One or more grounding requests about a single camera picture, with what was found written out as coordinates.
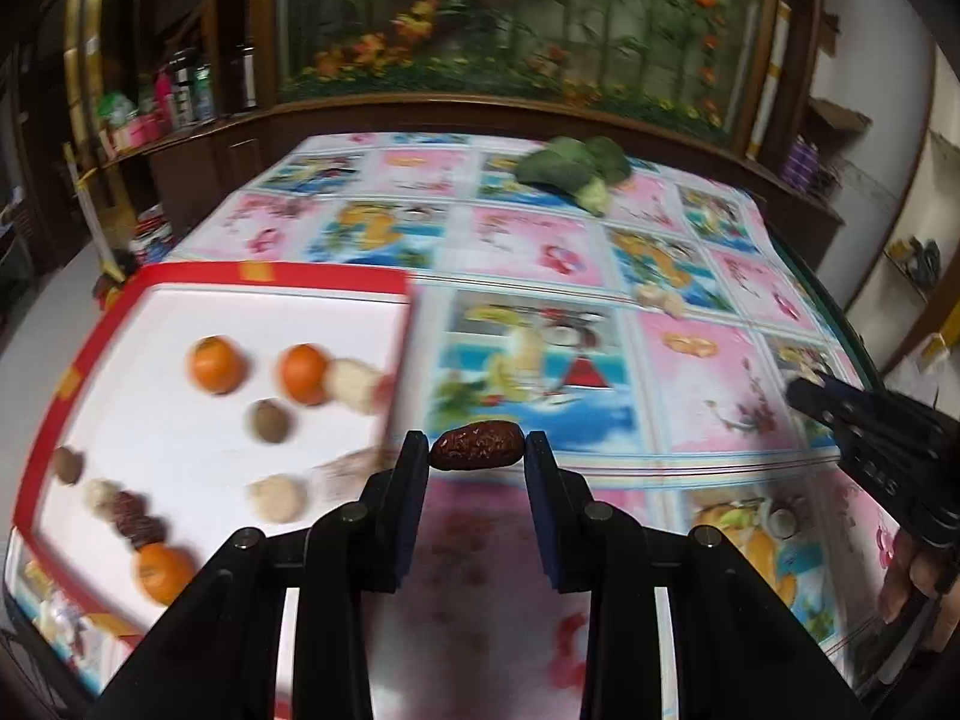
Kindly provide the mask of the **right hand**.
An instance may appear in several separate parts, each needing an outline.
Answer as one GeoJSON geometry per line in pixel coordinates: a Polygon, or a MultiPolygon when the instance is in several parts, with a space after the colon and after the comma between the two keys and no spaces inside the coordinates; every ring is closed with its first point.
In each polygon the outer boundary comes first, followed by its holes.
{"type": "Polygon", "coordinates": [[[939,611],[924,642],[924,647],[933,652],[942,652],[947,647],[960,621],[958,583],[945,595],[939,595],[935,589],[942,567],[944,562],[939,557],[912,539],[905,528],[900,528],[893,540],[892,564],[878,594],[878,612],[885,624],[896,621],[913,590],[939,600],[939,611]]]}

